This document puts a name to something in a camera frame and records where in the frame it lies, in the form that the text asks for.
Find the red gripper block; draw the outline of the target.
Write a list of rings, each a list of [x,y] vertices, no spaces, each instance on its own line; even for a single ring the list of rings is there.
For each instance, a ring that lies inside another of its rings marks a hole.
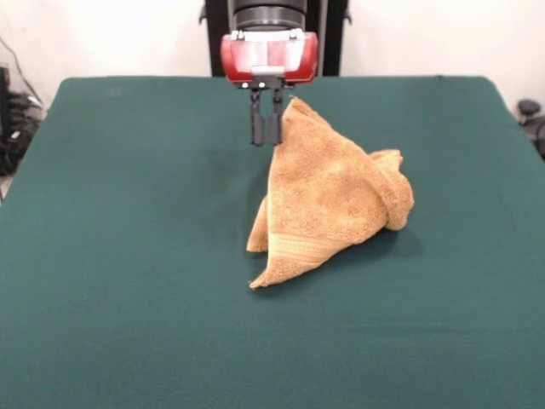
[[[250,141],[264,144],[261,91],[272,89],[269,137],[282,143],[283,91],[285,85],[312,82],[318,67],[318,37],[301,29],[251,32],[233,31],[221,40],[221,64],[227,80],[250,91]]]

